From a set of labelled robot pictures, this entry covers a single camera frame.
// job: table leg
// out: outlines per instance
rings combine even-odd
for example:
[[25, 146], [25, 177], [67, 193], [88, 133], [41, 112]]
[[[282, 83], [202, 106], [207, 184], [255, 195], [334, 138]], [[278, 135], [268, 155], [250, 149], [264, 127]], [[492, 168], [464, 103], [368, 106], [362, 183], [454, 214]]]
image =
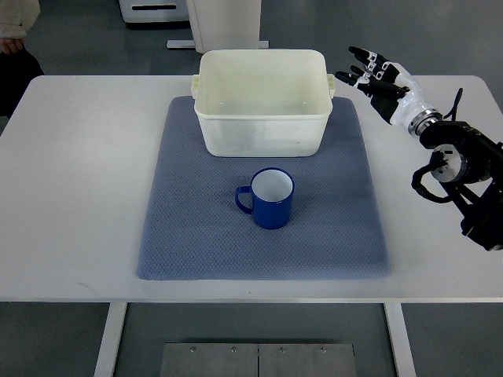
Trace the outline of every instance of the table leg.
[[110, 303], [94, 377], [113, 377], [126, 309], [127, 302]]
[[384, 304], [384, 311], [386, 312], [387, 328], [390, 333], [397, 376], [416, 377], [402, 305]]

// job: plastic bin handle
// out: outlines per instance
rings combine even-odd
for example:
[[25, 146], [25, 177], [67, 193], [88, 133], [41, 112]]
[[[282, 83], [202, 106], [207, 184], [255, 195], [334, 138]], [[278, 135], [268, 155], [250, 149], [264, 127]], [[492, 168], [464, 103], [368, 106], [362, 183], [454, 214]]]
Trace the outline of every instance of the plastic bin handle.
[[194, 75], [192, 76], [192, 86], [190, 87], [190, 91], [192, 92], [192, 98], [194, 100], [197, 98], [198, 89], [199, 89], [199, 75]]
[[333, 74], [328, 73], [327, 80], [329, 81], [330, 98], [333, 98], [336, 92], [336, 77]]

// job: blue mug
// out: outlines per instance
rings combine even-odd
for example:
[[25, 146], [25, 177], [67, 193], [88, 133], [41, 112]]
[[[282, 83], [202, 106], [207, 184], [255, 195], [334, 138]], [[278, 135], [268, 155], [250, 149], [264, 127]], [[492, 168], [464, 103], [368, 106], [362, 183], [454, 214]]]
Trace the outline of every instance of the blue mug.
[[[255, 223], [264, 229], [279, 229], [290, 219], [295, 183], [290, 174], [277, 167], [267, 167], [255, 173], [249, 186], [236, 188], [237, 207], [252, 214]], [[246, 207], [239, 195], [251, 193], [251, 208]]]

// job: mug rim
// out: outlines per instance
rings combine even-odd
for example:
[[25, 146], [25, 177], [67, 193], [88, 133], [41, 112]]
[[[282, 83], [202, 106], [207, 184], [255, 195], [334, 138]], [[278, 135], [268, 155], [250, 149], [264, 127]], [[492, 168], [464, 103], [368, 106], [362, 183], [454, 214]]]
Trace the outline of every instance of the mug rim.
[[[274, 200], [274, 201], [270, 201], [270, 200], [265, 200], [263, 198], [261, 198], [260, 196], [258, 196], [254, 190], [253, 190], [253, 181], [255, 180], [255, 178], [263, 173], [264, 171], [268, 171], [268, 170], [278, 170], [280, 171], [281, 173], [285, 174], [289, 179], [290, 179], [290, 182], [292, 183], [292, 189], [290, 190], [290, 193], [284, 197], [283, 199], [280, 199], [280, 200]], [[255, 174], [253, 174], [253, 177], [251, 177], [251, 180], [250, 180], [250, 192], [251, 194], [256, 197], [258, 200], [261, 200], [263, 202], [267, 202], [267, 203], [281, 203], [283, 202], [284, 200], [287, 200], [290, 196], [293, 195], [293, 192], [295, 190], [295, 187], [296, 187], [296, 183], [295, 181], [293, 180], [293, 177], [291, 176], [291, 174], [286, 171], [285, 169], [281, 169], [280, 167], [264, 167], [263, 169], [257, 171]]]

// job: blue mat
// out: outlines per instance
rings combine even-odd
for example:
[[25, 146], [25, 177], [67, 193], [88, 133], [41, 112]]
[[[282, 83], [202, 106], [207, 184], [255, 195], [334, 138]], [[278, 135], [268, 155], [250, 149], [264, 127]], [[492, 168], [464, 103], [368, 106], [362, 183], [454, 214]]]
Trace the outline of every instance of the blue mat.
[[[354, 106], [333, 99], [311, 157], [226, 158], [204, 146], [191, 97], [170, 105], [137, 274], [147, 280], [371, 279], [390, 272]], [[296, 182], [290, 222], [265, 230], [234, 203], [263, 167]]]

